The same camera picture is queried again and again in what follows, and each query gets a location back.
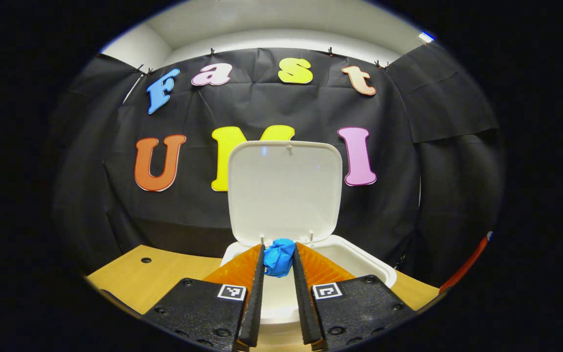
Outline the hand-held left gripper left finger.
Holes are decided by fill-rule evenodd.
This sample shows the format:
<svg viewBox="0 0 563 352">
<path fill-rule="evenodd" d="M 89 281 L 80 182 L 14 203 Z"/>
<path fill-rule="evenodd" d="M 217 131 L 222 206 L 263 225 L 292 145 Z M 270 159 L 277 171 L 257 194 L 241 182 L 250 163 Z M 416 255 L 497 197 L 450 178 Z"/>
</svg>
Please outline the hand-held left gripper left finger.
<svg viewBox="0 0 563 352">
<path fill-rule="evenodd" d="M 259 338 L 263 259 L 264 245 L 258 244 L 206 279 L 181 279 L 144 319 L 203 349 L 247 352 Z"/>
</svg>

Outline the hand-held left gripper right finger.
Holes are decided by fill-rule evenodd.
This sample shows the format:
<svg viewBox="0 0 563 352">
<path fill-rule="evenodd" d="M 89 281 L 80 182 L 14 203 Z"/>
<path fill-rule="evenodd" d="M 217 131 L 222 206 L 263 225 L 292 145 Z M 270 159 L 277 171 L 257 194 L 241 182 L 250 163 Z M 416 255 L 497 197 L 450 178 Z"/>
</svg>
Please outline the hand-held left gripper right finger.
<svg viewBox="0 0 563 352">
<path fill-rule="evenodd" d="M 303 342 L 313 352 L 355 348 L 416 317 L 377 276 L 354 276 L 303 243 L 296 244 L 293 273 Z"/>
</svg>

